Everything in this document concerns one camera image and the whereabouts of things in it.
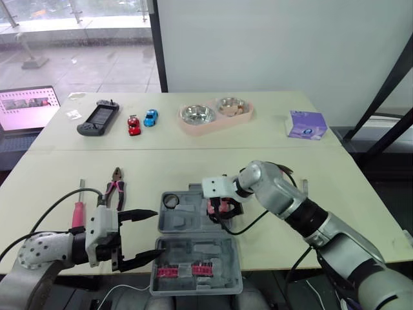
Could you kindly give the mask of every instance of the red toy car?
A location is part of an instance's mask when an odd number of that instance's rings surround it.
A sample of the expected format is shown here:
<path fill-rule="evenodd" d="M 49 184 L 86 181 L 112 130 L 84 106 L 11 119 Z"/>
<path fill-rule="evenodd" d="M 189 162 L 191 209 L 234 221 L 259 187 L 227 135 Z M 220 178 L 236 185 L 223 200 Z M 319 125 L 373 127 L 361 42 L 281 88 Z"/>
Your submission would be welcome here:
<path fill-rule="evenodd" d="M 141 134 L 141 127 L 139 126 L 139 120 L 136 115 L 129 116 L 128 125 L 129 136 L 137 136 L 138 134 Z"/>

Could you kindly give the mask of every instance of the blue toy car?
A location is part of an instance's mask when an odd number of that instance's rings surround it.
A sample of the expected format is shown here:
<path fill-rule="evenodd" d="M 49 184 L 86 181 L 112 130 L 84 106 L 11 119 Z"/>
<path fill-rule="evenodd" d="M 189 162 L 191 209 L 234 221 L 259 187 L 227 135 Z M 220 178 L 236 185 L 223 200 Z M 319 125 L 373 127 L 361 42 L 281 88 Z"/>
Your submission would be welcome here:
<path fill-rule="evenodd" d="M 156 124 L 157 121 L 157 110 L 155 109 L 150 109 L 148 112 L 146 112 L 146 117 L 145 120 L 143 121 L 143 124 L 146 127 L 152 127 Z"/>

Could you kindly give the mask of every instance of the glass railing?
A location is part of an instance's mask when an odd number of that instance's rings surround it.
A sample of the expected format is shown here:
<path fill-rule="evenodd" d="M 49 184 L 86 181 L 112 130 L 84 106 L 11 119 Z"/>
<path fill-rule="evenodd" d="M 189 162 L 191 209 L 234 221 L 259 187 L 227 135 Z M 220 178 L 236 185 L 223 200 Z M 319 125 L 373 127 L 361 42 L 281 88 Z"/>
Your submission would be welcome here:
<path fill-rule="evenodd" d="M 82 0 L 77 2 L 82 16 L 133 16 L 142 15 L 141 0 Z"/>
<path fill-rule="evenodd" d="M 146 0 L 0 0 L 15 22 L 39 19 L 103 16 L 144 16 L 147 13 Z M 6 13 L 0 8 L 0 24 L 8 23 Z"/>
<path fill-rule="evenodd" d="M 3 0 L 16 22 L 73 18 L 68 0 Z"/>

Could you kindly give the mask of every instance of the laptop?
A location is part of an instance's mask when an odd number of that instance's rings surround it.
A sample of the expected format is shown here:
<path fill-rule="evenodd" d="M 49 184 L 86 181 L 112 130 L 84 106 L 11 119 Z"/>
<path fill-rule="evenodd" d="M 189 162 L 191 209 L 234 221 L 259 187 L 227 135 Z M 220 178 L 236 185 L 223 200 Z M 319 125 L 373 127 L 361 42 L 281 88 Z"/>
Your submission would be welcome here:
<path fill-rule="evenodd" d="M 28 150 L 59 108 L 51 86 L 0 90 L 0 156 Z"/>

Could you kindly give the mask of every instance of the laptop screen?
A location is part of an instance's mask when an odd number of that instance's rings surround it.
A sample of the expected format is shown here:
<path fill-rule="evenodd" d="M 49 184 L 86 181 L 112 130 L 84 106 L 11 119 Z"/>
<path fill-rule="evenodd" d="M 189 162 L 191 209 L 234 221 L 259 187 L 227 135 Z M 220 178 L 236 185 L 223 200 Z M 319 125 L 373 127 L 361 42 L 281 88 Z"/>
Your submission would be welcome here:
<path fill-rule="evenodd" d="M 0 125 L 4 131 L 43 128 L 59 108 L 51 86 L 0 90 Z"/>

